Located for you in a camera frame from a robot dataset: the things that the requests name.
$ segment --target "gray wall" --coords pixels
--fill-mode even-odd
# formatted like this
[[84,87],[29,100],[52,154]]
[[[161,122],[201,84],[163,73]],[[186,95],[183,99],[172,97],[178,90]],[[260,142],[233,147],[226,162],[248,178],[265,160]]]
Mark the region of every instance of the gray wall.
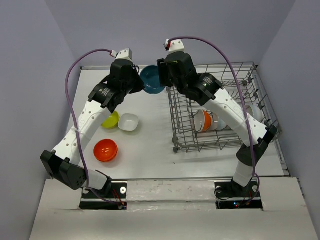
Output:
[[69,119],[73,61],[44,0],[0,2],[0,239],[29,239],[46,177],[40,155]]
[[297,0],[258,70],[283,128],[286,163],[300,178],[320,237],[319,13],[319,0]]
[[[96,48],[132,48],[136,64],[165,57],[163,43],[181,35],[217,44],[233,61],[259,63],[295,0],[46,0],[75,57]],[[201,42],[185,41],[196,64],[223,59]],[[110,65],[97,53],[83,66]]]

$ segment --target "blue bowl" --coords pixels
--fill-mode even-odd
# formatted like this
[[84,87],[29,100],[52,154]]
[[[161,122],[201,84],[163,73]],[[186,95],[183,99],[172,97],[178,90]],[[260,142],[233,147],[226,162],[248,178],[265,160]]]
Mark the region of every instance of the blue bowl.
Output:
[[140,78],[144,82],[144,91],[148,94],[159,94],[165,89],[164,86],[160,86],[159,71],[157,66],[146,66],[141,71]]

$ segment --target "purple cable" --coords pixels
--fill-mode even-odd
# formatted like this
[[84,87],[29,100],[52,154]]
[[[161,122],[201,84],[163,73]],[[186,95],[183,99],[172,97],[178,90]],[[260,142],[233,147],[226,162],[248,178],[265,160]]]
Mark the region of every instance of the purple cable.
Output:
[[84,156],[84,152],[82,150],[82,147],[81,147],[81,141],[80,141],[80,134],[78,132],[79,130],[79,127],[78,127],[78,122],[77,122],[77,118],[76,118],[76,114],[75,114],[75,111],[74,111],[74,108],[72,106],[72,101],[70,99],[70,96],[69,96],[69,89],[68,89],[68,82],[69,82],[69,77],[70,77],[70,74],[71,74],[71,71],[74,69],[74,67],[82,60],[84,59],[86,56],[90,55],[90,54],[93,54],[93,53],[96,53],[96,52],[108,52],[108,53],[112,53],[112,51],[108,50],[108,49],[104,49],[104,48],[100,48],[100,49],[96,49],[96,50],[92,50],[92,51],[89,51],[87,52],[86,54],[82,55],[81,57],[79,57],[73,64],[72,66],[69,68],[67,74],[66,74],[66,77],[65,77],[65,83],[64,83],[64,90],[65,90],[65,96],[66,96],[66,100],[68,102],[68,105],[69,105],[69,108],[70,108],[70,111],[71,111],[71,115],[72,115],[72,120],[73,120],[73,124],[74,124],[74,127],[76,129],[75,131],[75,136],[76,136],[76,142],[78,144],[78,150],[79,150],[79,154],[80,154],[80,158],[81,158],[81,161],[82,161],[82,164],[83,164],[83,168],[84,168],[84,171],[85,171],[85,176],[86,176],[86,188],[91,190],[91,192],[99,199],[107,202],[107,203],[113,203],[113,204],[116,204],[114,201],[109,201],[109,200],[106,200],[104,199],[103,197],[99,196],[97,194],[97,192],[95,190],[93,190],[92,188],[89,187],[89,171],[88,171],[88,167],[87,167],[87,164],[86,164],[86,161],[85,161],[85,156]]
[[[228,64],[231,72],[232,72],[232,75],[234,77],[234,80],[235,80],[235,84],[236,84],[236,88],[238,89],[238,92],[239,92],[239,97],[240,97],[240,101],[241,101],[241,106],[242,106],[242,109],[243,109],[243,113],[244,113],[244,119],[247,119],[248,117],[248,114],[247,114],[247,109],[246,109],[246,104],[245,104],[245,100],[244,100],[244,96],[242,95],[242,92],[241,92],[241,89],[240,89],[240,84],[239,84],[239,81],[238,81],[238,78],[237,78],[237,75],[235,73],[235,70],[234,68],[232,67],[232,64],[231,62],[229,61],[228,57],[224,54],[223,51],[221,51],[216,45],[214,45],[212,42],[210,41],[207,41],[201,37],[196,37],[196,36],[178,36],[178,37],[173,37],[173,38],[170,38],[169,39],[169,43],[171,41],[174,41],[174,40],[179,40],[179,39],[190,39],[190,40],[198,40],[198,41],[201,41],[201,42],[204,42],[208,45],[210,45],[211,47],[213,47],[215,50],[217,50],[221,55],[222,57],[225,59],[226,63]],[[250,128],[250,123],[249,121],[245,121],[246,123],[246,126],[247,126],[247,129],[248,129],[248,134],[249,134],[249,142],[250,142],[250,152],[251,152],[251,157],[252,157],[252,177],[254,178],[255,176],[257,177],[257,181],[258,181],[258,186],[257,186],[257,190],[255,192],[255,195],[247,202],[247,203],[250,203],[252,199],[254,199],[258,192],[259,192],[259,188],[260,188],[260,179],[259,179],[259,176],[258,174],[256,174],[256,158],[255,158],[255,151],[254,151],[254,140],[253,140],[253,137],[252,137],[252,132],[251,132],[251,128]]]

